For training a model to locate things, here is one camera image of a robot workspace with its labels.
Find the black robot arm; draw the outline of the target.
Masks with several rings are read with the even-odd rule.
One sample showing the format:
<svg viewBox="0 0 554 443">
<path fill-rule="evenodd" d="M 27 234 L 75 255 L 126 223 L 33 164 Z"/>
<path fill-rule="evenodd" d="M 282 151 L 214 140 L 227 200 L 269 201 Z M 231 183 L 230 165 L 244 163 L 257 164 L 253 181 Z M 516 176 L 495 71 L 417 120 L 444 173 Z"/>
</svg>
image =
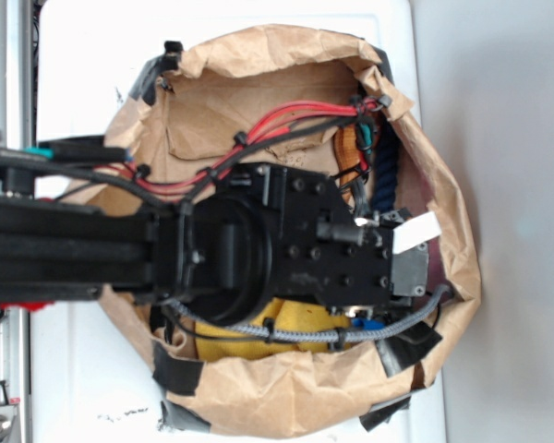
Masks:
<svg viewBox="0 0 554 443">
<path fill-rule="evenodd" d="M 326 174 L 269 162 L 209 171 L 215 193 L 164 202 L 127 180 L 0 150 L 10 171 L 122 188 L 128 216 L 0 196 L 0 303 L 92 300 L 104 286 L 139 304 L 178 302 L 217 327 L 256 317 L 273 299 L 333 314 L 398 315 L 413 305 L 394 274 L 391 221 L 359 225 Z"/>
</svg>

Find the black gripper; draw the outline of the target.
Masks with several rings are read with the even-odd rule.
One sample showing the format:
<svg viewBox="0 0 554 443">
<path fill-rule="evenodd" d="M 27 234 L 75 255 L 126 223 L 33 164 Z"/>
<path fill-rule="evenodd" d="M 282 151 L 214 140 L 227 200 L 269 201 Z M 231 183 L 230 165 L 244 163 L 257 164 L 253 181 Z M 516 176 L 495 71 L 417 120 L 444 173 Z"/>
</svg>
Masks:
<svg viewBox="0 0 554 443">
<path fill-rule="evenodd" d="M 404 313 L 391 223 L 358 225 L 326 174 L 240 163 L 213 195 L 178 206 L 175 287 L 160 305 L 210 324 L 245 324 L 274 299 L 333 314 Z"/>
</svg>

